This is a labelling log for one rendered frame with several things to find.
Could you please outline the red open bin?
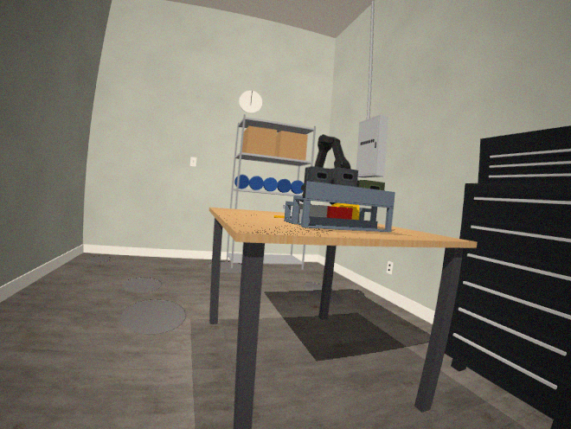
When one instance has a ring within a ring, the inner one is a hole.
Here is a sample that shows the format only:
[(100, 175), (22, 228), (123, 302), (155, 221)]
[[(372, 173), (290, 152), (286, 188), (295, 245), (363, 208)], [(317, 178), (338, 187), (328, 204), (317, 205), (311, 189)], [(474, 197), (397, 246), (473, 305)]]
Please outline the red open bin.
[(353, 208), (328, 206), (327, 218), (352, 219)]

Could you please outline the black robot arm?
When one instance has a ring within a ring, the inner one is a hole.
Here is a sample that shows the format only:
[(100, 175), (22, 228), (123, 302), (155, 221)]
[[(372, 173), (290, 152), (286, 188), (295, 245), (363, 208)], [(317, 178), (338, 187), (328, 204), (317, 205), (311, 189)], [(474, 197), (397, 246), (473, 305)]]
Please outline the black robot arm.
[(327, 152), (332, 148), (335, 156), (334, 167), (350, 169), (349, 161), (344, 157), (341, 141), (335, 137), (320, 136), (318, 138), (318, 156), (314, 167), (324, 167)]

